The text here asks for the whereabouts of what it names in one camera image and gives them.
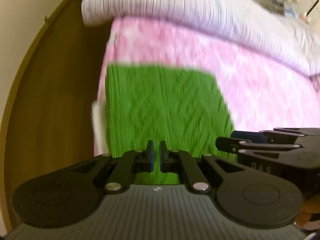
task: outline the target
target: green towel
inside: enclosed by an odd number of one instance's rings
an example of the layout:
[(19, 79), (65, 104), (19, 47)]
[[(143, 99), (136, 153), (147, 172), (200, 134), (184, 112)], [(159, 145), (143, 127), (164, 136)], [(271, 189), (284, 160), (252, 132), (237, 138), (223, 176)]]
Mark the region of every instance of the green towel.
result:
[(177, 184), (178, 176), (161, 173), (159, 142), (168, 149), (236, 160), (215, 147), (218, 136), (230, 136), (233, 124), (213, 76), (163, 66), (111, 64), (107, 69), (107, 143), (120, 157), (155, 143), (154, 171), (136, 176), (137, 184)]

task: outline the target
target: metal pin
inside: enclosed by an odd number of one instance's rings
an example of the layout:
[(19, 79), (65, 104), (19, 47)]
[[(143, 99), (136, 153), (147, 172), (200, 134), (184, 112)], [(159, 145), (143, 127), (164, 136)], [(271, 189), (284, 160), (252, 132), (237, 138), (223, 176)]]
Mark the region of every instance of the metal pin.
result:
[(209, 188), (209, 185), (206, 184), (205, 182), (196, 182), (195, 184), (193, 184), (192, 187), (195, 190), (204, 191), (204, 190), (207, 190)]
[(121, 185), (117, 182), (110, 182), (106, 184), (106, 189), (110, 191), (117, 191), (121, 189)]

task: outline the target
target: pink and white blanket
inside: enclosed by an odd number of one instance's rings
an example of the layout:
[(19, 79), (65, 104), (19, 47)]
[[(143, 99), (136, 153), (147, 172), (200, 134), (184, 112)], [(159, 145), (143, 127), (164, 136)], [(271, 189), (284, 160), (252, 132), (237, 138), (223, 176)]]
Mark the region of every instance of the pink and white blanket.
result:
[(114, 20), (100, 75), (99, 102), (105, 102), (106, 69), (111, 62), (153, 62), (212, 74), (237, 130), (320, 127), (320, 100), (310, 79), (230, 41), (169, 22)]

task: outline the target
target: green mat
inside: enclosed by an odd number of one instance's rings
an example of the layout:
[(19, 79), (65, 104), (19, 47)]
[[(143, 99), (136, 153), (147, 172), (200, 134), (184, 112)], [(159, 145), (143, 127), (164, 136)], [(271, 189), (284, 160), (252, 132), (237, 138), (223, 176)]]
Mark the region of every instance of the green mat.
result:
[(218, 136), (230, 136), (233, 124), (216, 80), (194, 70), (163, 66), (109, 65), (106, 77), (107, 143), (120, 157), (155, 143), (154, 171), (136, 176), (137, 184), (176, 184), (178, 176), (161, 173), (159, 142), (168, 149), (236, 160), (215, 147)]

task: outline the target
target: ribbed gray panel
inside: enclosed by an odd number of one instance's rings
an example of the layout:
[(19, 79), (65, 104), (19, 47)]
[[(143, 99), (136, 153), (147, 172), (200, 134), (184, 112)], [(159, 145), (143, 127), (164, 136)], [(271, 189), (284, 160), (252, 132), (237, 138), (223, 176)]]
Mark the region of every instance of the ribbed gray panel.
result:
[(107, 195), (98, 210), (71, 226), (55, 229), (26, 224), (6, 240), (302, 240), (290, 225), (259, 230), (246, 228), (219, 213), (208, 196), (184, 185), (131, 185), (119, 195)]

